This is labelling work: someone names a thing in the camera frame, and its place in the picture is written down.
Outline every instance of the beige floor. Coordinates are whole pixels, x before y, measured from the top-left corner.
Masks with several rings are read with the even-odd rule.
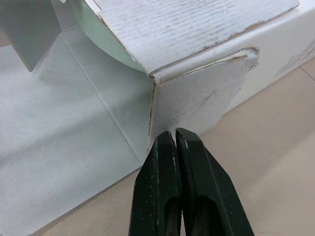
[[[201,135],[232,178],[256,236],[310,236],[315,224],[315,59]],[[37,231],[127,236],[137,173]]]

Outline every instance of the box lid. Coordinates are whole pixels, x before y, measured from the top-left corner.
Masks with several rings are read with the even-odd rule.
[[[236,37],[298,0],[85,0],[149,74]]]

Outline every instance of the box flap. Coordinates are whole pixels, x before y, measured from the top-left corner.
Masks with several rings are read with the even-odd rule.
[[[149,74],[251,30],[298,0],[86,0]]]

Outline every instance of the metal jaw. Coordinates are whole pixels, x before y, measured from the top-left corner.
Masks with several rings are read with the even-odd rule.
[[[233,183],[188,130],[159,135],[136,179],[129,236],[253,236]]]

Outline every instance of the tile floor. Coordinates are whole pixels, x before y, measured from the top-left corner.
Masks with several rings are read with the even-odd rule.
[[[225,114],[201,139],[232,178],[256,236],[314,234],[315,59]],[[33,235],[126,236],[136,175]]]

